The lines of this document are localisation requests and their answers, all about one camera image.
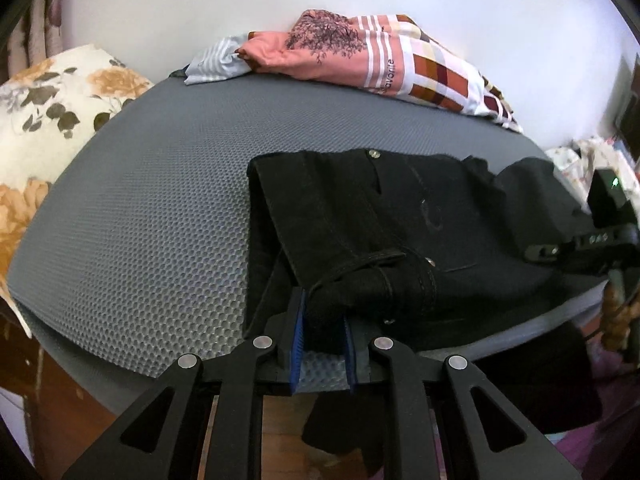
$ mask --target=tree print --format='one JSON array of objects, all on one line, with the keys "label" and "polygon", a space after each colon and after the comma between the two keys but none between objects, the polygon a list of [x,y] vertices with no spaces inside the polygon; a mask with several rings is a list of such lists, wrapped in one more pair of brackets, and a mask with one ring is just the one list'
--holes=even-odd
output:
[{"label": "tree print", "polygon": [[319,64],[322,64],[328,52],[351,57],[365,47],[358,36],[358,30],[349,24],[347,17],[328,10],[303,12],[291,29],[285,45],[289,50],[310,50]]}]

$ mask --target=gray mattress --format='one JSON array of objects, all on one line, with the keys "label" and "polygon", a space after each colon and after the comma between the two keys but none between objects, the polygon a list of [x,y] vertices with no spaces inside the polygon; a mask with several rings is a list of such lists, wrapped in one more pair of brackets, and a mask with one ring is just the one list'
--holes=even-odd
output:
[{"label": "gray mattress", "polygon": [[[10,267],[11,294],[53,333],[145,376],[184,352],[229,352],[241,338],[248,161],[356,147],[474,155],[492,171],[545,156],[489,122],[354,89],[170,78],[109,121],[53,186]],[[343,370],[309,354],[303,389],[341,388]]]}]

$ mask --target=triangular cutout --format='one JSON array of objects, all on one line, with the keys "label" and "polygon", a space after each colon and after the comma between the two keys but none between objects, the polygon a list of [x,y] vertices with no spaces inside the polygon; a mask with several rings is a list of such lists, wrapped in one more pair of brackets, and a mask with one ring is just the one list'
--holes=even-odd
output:
[{"label": "triangular cutout", "polygon": [[481,388],[471,389],[471,397],[478,410],[484,436],[489,449],[500,453],[505,449],[522,444],[527,435],[517,426]]},{"label": "triangular cutout", "polygon": [[174,399],[174,389],[165,388],[120,436],[121,443],[146,453],[158,445],[164,420]]}]

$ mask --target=pink pillowcase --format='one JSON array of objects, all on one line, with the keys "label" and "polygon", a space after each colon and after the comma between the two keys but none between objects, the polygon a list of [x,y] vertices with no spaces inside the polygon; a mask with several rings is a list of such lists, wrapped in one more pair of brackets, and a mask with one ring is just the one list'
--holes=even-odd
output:
[{"label": "pink pillowcase", "polygon": [[522,133],[502,93],[404,14],[306,10],[289,32],[251,32],[236,52],[256,72],[353,86]]}]

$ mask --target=light blue striped fabric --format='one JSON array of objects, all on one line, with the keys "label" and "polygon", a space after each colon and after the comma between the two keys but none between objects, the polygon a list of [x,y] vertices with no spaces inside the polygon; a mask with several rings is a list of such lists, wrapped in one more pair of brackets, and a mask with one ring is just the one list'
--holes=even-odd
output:
[{"label": "light blue striped fabric", "polygon": [[187,67],[187,85],[224,81],[250,72],[249,65],[240,59],[236,50],[248,40],[247,34],[227,36],[199,52]]}]

